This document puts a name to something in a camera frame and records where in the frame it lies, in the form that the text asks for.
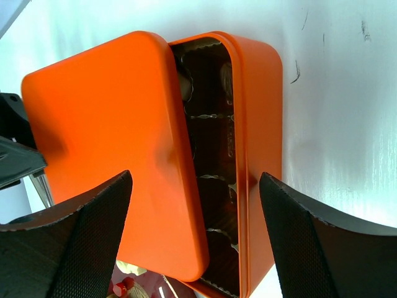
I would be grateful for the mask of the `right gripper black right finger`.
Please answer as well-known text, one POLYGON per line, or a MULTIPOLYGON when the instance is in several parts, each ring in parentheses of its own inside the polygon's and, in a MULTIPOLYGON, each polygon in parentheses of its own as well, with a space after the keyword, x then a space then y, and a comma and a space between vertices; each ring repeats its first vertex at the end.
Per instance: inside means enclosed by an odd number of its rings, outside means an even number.
POLYGON ((284 297, 396 297, 396 229, 341 212, 269 173, 259 191, 284 297))

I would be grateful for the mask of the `metal tongs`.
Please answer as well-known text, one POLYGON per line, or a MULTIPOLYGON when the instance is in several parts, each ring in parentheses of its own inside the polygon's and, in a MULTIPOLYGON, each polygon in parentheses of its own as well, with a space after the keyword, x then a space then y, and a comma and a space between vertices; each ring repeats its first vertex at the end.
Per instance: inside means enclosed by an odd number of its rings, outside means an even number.
POLYGON ((50 208, 54 205, 53 196, 51 194, 50 186, 48 183, 47 176, 44 170, 40 170, 36 173, 30 174, 29 178, 38 193, 43 205, 46 208, 50 208))

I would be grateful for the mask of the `orange chocolate box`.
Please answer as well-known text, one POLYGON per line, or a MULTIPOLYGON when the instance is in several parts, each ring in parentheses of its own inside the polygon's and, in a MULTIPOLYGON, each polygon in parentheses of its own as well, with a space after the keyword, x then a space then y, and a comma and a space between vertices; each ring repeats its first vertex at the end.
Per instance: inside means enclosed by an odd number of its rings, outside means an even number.
POLYGON ((189 286, 207 297, 248 297, 274 264, 259 180, 282 175, 282 61, 270 45, 224 32, 171 49, 191 85, 184 112, 210 254, 189 286), (226 62, 232 106, 220 79, 226 62))

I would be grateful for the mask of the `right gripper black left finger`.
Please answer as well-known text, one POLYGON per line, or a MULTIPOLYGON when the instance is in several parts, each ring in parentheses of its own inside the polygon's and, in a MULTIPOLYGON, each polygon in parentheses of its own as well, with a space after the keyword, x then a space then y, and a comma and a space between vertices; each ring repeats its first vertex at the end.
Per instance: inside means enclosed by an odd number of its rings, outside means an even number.
POLYGON ((107 297, 132 186, 123 171, 2 224, 1 297, 107 297))

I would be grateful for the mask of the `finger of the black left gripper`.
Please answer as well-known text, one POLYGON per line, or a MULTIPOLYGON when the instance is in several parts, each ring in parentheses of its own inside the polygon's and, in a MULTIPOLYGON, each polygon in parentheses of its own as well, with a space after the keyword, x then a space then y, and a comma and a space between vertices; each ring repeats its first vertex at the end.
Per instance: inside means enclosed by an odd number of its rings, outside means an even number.
POLYGON ((1 189, 19 184, 26 176, 42 175, 46 166, 22 99, 14 93, 1 93, 1 189))

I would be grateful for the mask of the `orange box lid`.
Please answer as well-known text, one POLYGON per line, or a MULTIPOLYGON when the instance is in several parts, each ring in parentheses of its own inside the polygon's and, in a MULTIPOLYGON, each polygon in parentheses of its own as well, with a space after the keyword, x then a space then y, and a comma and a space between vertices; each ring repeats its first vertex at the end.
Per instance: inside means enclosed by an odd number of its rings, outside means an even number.
POLYGON ((209 253, 169 44, 132 32, 26 75, 21 91, 54 201, 129 171, 117 258, 197 280, 209 253))

